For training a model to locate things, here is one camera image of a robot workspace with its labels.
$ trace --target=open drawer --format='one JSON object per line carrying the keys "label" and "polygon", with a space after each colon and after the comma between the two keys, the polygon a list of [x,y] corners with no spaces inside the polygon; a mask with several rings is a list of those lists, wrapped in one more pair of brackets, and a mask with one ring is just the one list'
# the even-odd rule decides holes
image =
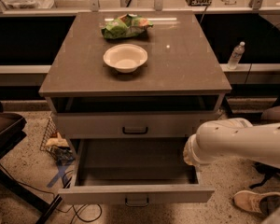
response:
{"label": "open drawer", "polygon": [[205,203],[214,190],[183,161],[185,138],[85,139],[79,145],[68,204]]}

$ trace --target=speckled floor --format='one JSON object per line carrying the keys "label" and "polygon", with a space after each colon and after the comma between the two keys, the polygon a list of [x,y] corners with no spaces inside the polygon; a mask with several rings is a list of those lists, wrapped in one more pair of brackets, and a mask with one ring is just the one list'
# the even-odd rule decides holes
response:
{"label": "speckled floor", "polygon": [[[9,110],[19,106],[9,105]],[[54,159],[40,150],[44,131],[50,112],[45,105],[39,105],[34,111],[25,106],[26,110],[15,112],[27,120],[24,131],[27,137],[11,150],[2,160],[2,165],[16,180],[31,185],[37,189],[57,194],[63,183],[58,177],[58,168]],[[73,170],[73,163],[66,167],[65,172]],[[202,180],[207,186],[212,186],[215,193],[208,203],[175,203],[151,204],[145,208],[131,208],[125,205],[101,205],[103,213],[94,223],[146,223],[146,224],[255,224],[261,223],[263,217],[243,212],[232,204],[232,195],[239,190],[249,189],[249,185],[262,180],[262,175],[253,168],[253,162],[242,158],[224,158],[202,167]],[[255,191],[280,191],[280,178],[269,180],[265,186]],[[46,202],[53,199],[52,194],[31,189]],[[91,220],[99,215],[99,207],[90,205],[84,209],[80,217]],[[31,205],[25,203],[11,191],[0,185],[0,215],[3,223],[36,223],[41,214]],[[71,223],[74,211],[71,206],[61,203],[47,223]],[[72,223],[83,223],[76,217]]]}

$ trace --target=drawer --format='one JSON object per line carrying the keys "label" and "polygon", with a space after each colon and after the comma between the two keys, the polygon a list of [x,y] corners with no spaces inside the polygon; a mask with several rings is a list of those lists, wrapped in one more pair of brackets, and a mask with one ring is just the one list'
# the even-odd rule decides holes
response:
{"label": "drawer", "polygon": [[202,113],[70,113],[52,115],[66,139],[189,137],[218,112]]}
{"label": "drawer", "polygon": [[88,139],[79,145],[68,204],[205,203],[214,190],[183,161],[187,140]]}

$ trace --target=gray countertop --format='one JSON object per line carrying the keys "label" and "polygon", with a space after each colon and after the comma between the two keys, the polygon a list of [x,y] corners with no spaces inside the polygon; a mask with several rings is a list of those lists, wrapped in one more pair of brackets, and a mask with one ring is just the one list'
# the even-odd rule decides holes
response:
{"label": "gray countertop", "polygon": [[[45,97],[226,93],[231,86],[191,11],[141,12],[154,26],[137,38],[105,40],[101,28],[119,12],[78,13],[40,89]],[[120,74],[103,61],[118,44],[147,51],[147,62]]]}

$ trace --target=white bowl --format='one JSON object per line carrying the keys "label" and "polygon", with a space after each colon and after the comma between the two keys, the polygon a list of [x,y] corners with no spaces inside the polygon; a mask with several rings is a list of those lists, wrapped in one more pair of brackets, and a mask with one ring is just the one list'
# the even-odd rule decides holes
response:
{"label": "white bowl", "polygon": [[133,44],[117,45],[104,54],[104,62],[121,73],[130,73],[147,61],[147,52]]}

